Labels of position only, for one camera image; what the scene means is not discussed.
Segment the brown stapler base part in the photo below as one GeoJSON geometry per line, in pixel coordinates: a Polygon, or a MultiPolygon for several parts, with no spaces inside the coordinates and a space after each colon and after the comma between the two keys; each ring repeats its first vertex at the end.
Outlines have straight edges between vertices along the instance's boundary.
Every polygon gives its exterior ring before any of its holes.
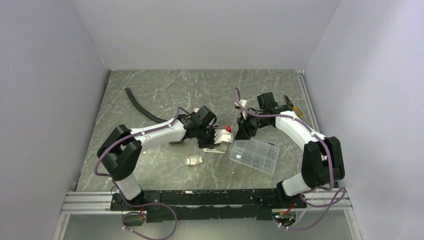
{"type": "Polygon", "coordinates": [[[171,146],[177,146],[177,145],[182,145],[183,143],[184,143],[184,141],[183,140],[180,140],[180,141],[172,141],[169,144],[171,146]]]}

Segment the white staple box tray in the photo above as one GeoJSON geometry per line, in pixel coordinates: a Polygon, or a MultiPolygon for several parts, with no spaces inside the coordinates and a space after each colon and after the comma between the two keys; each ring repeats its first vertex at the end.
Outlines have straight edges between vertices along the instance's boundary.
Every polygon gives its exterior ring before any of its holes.
{"type": "Polygon", "coordinates": [[[187,167],[193,167],[201,163],[203,163],[203,159],[199,155],[189,156],[189,157],[186,157],[184,160],[184,164],[187,167]]]}

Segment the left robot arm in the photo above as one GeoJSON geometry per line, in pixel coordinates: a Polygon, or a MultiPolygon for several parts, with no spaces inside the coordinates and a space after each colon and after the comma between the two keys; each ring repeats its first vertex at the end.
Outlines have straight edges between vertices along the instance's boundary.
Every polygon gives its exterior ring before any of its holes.
{"type": "Polygon", "coordinates": [[[218,146],[216,141],[216,115],[206,106],[189,113],[178,107],[175,116],[162,123],[142,128],[127,128],[121,124],[112,131],[97,151],[97,166],[106,169],[104,176],[111,178],[123,194],[123,203],[130,210],[143,204],[143,190],[134,175],[140,154],[150,148],[196,139],[199,148],[218,146]]]}

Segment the pale green white stapler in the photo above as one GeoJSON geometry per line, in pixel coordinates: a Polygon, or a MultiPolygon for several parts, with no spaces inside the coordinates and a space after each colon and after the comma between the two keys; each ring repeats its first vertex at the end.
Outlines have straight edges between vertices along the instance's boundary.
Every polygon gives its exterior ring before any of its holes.
{"type": "Polygon", "coordinates": [[[203,148],[203,151],[205,153],[214,153],[214,154],[224,154],[228,150],[228,145],[225,143],[218,143],[218,144],[212,144],[205,148],[203,148]]]}

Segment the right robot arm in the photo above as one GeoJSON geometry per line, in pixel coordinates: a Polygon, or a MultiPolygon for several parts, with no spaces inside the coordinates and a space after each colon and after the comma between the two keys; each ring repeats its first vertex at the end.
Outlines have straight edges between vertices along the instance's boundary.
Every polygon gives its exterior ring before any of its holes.
{"type": "Polygon", "coordinates": [[[242,104],[238,88],[234,89],[234,99],[241,110],[235,140],[250,140],[259,129],[272,126],[290,137],[302,150],[300,173],[277,184],[277,205],[286,208],[296,195],[325,185],[332,190],[334,183],[345,177],[339,139],[327,137],[306,124],[293,104],[280,105],[272,92],[266,92],[257,96],[259,110],[249,110],[242,104]]]}

